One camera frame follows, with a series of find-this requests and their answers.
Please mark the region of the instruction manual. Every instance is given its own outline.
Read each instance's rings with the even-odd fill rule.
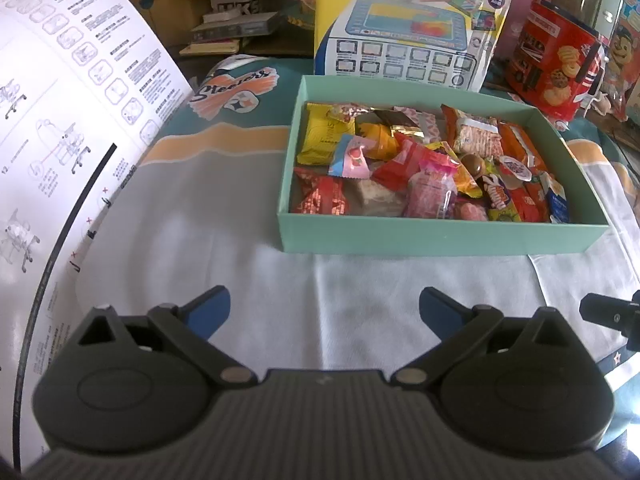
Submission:
[[[0,454],[17,468],[47,449],[31,396],[88,307],[82,259],[189,93],[127,0],[0,0]]]

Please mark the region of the candy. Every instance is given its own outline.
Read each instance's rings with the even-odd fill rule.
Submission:
[[[484,158],[473,153],[467,153],[466,155],[463,155],[462,158],[460,158],[460,162],[474,180],[480,178],[486,171],[486,168],[484,166]]]
[[[504,154],[497,119],[467,114],[447,105],[441,108],[447,120],[447,141],[454,152],[473,153],[482,158]]]
[[[306,126],[305,141],[298,154],[298,164],[330,164],[342,135],[355,134],[353,121],[343,123],[327,117],[330,108],[331,105],[306,104],[309,120]]]
[[[294,213],[346,215],[349,213],[347,199],[342,192],[342,181],[306,168],[294,168],[302,186],[302,202]]]
[[[406,114],[395,110],[375,110],[374,113],[383,124],[389,127],[392,136],[400,133],[424,139],[424,132]]]
[[[327,110],[326,116],[329,119],[334,119],[343,123],[350,123],[357,116],[367,114],[370,111],[372,111],[372,108],[367,106],[347,103],[330,106]]]
[[[516,206],[518,215],[523,222],[541,222],[542,217],[536,203],[529,196],[529,193],[523,187],[510,189],[511,199]]]
[[[440,140],[440,129],[436,123],[436,116],[427,112],[419,112],[414,108],[407,108],[403,106],[394,106],[396,112],[402,112],[409,117],[424,134],[424,142],[435,142]]]
[[[570,221],[569,209],[566,203],[564,187],[546,172],[540,174],[540,183],[551,212],[551,222],[554,224],[568,224]]]
[[[398,141],[391,136],[391,130],[384,124],[362,123],[359,125],[360,133],[366,139],[372,140],[375,145],[367,150],[369,158],[377,160],[391,160],[400,147]]]
[[[446,153],[458,164],[456,173],[453,175],[453,180],[456,183],[458,192],[469,195],[471,198],[480,198],[482,196],[482,189],[476,184],[476,181],[468,169],[460,164],[460,160],[458,160],[448,142],[432,142],[431,144],[427,144],[427,148],[434,152]]]
[[[420,161],[420,173],[409,179],[409,218],[452,218],[458,190],[453,175],[460,164],[449,155],[427,151]]]
[[[363,149],[372,148],[375,142],[364,137],[344,134],[335,149],[329,175],[345,178],[369,178],[369,167]]]
[[[491,207],[487,212],[489,220],[522,222],[509,191],[504,185],[504,182],[498,177],[495,166],[493,164],[487,164],[486,170],[487,174],[481,177],[481,182],[482,187],[491,201]]]
[[[545,191],[540,183],[540,172],[533,168],[531,170],[531,182],[525,182],[524,187],[529,193],[529,197],[533,200],[540,213],[541,222],[551,222],[549,217],[549,206],[546,203]]]
[[[404,191],[409,179],[420,171],[420,160],[428,150],[403,134],[396,134],[396,140],[400,144],[400,152],[377,168],[371,178],[391,191]]]
[[[502,121],[498,125],[498,129],[505,155],[512,156],[528,168],[546,171],[544,160],[522,126]]]
[[[471,220],[475,222],[486,222],[486,209],[482,204],[470,202],[469,200],[456,201],[454,217],[458,220]]]
[[[401,216],[406,199],[401,193],[394,193],[373,180],[357,180],[356,190],[364,216]]]
[[[530,182],[532,174],[529,169],[512,156],[502,155],[498,158],[500,170],[512,174],[518,180]]]

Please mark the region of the red candy wrapper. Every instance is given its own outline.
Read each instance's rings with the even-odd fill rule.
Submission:
[[[294,213],[310,215],[346,215],[349,204],[342,192],[342,181],[339,178],[322,175],[305,168],[294,168],[302,184],[302,202],[293,210]]]
[[[399,192],[406,190],[409,179],[420,171],[420,160],[429,149],[412,140],[411,136],[396,133],[394,137],[400,146],[400,153],[374,171],[371,179],[391,191]]]

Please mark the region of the orange snack bag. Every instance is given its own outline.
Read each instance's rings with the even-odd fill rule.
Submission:
[[[501,121],[498,129],[502,137],[500,142],[502,143],[502,149],[505,155],[512,156],[516,160],[519,160],[529,169],[536,168],[539,171],[548,171],[545,161],[542,160],[538,150],[522,126]]]

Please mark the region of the wrapped candy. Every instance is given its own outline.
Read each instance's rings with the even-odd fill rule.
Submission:
[[[362,204],[363,216],[402,216],[406,199],[373,180],[357,180],[356,190]]]
[[[349,204],[342,192],[342,180],[306,168],[294,168],[302,184],[302,202],[294,213],[346,215]]]
[[[367,150],[367,156],[376,160],[391,160],[400,147],[398,141],[391,136],[391,129],[384,124],[360,124],[360,133],[365,139],[372,140],[375,144]]]
[[[429,150],[406,135],[396,134],[395,138],[400,152],[377,168],[371,178],[391,191],[404,191],[409,179],[420,171],[420,160]]]
[[[498,132],[498,119],[464,113],[442,105],[447,120],[447,142],[459,155],[474,153],[482,158],[500,156],[502,145]]]
[[[329,175],[345,178],[369,178],[369,167],[363,150],[372,148],[375,142],[364,137],[344,134],[335,149]]]
[[[298,154],[298,164],[330,164],[334,151],[343,134],[354,135],[355,125],[343,123],[327,117],[331,105],[307,103],[309,119],[306,125],[305,141]]]
[[[481,177],[480,182],[491,201],[491,206],[487,212],[489,220],[522,222],[518,210],[511,199],[511,195],[504,185],[504,182],[498,176],[498,172],[493,164],[486,164],[486,174]]]
[[[456,183],[458,192],[469,195],[471,198],[482,197],[482,189],[476,184],[475,179],[471,176],[466,166],[460,164],[460,160],[456,157],[448,142],[432,142],[427,144],[427,148],[438,153],[445,153],[449,155],[454,162],[458,164],[456,173],[453,176],[453,180]]]
[[[436,116],[428,112],[420,112],[413,108],[394,106],[396,112],[402,112],[409,117],[424,134],[424,142],[436,142],[440,140],[440,130],[436,123]]]
[[[458,164],[449,155],[427,151],[420,173],[409,179],[409,218],[452,218],[458,190],[453,180]]]
[[[354,103],[338,104],[330,106],[326,116],[335,121],[350,123],[357,116],[367,114],[372,110],[373,108],[369,108],[368,106],[361,106]]]
[[[486,222],[486,208],[478,200],[469,200],[467,198],[458,198],[456,200],[456,208],[454,217],[457,220],[471,220],[475,222]]]
[[[542,189],[542,183],[540,182],[540,172],[535,168],[531,170],[532,178],[531,182],[525,182],[524,187],[529,193],[529,197],[533,200],[538,212],[540,213],[540,222],[551,222],[549,216],[549,206],[546,203],[545,190]]]

